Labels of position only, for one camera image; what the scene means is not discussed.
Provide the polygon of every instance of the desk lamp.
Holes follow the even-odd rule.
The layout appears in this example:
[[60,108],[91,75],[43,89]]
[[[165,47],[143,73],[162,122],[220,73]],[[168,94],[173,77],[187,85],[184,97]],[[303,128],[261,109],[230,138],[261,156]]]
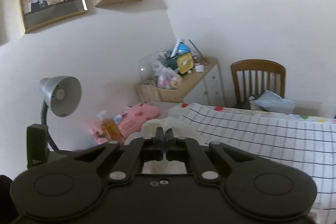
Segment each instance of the desk lamp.
[[[47,125],[48,108],[57,117],[66,117],[72,114],[81,100],[82,89],[79,80],[72,76],[56,76],[43,78],[39,88],[43,94],[41,110],[41,124]],[[47,133],[48,143],[54,151],[58,147]]]

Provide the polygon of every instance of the lamp arm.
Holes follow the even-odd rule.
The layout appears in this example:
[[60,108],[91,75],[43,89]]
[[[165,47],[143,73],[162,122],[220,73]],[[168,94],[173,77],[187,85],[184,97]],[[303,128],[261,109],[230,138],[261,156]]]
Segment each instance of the lamp arm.
[[[47,125],[47,112],[48,112],[48,105],[43,100],[42,109],[41,109],[41,124],[45,126]],[[47,131],[47,138],[48,138],[48,143],[50,144],[51,148],[54,151],[59,151],[59,148],[57,147],[56,143],[50,136],[49,131]]]

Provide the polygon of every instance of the silver lamp shade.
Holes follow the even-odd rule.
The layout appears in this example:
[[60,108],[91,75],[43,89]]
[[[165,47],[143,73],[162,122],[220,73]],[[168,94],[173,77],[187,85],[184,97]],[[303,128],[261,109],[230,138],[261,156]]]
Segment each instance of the silver lamp shade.
[[47,106],[58,117],[72,114],[81,100],[81,84],[72,76],[43,78],[39,88]]

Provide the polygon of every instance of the wooden chair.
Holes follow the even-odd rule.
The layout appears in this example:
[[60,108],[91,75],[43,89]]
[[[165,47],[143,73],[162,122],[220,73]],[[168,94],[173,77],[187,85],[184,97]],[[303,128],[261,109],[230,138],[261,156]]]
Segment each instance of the wooden chair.
[[[260,95],[265,89],[277,93],[282,98],[285,96],[286,69],[279,63],[263,59],[241,60],[231,65],[231,73],[236,93],[236,108],[240,108],[239,105],[250,95]],[[238,78],[242,80],[242,85],[239,85]]]

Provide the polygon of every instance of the black device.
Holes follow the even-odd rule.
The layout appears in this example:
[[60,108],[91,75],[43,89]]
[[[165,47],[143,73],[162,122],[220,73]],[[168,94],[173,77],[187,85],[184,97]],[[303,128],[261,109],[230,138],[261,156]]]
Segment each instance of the black device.
[[[34,124],[27,134],[47,127]],[[316,185],[304,172],[220,142],[201,146],[158,128],[150,139],[117,141],[44,163],[20,174],[11,197],[17,224],[314,223],[307,218]],[[187,174],[142,174],[144,162],[178,160]]]

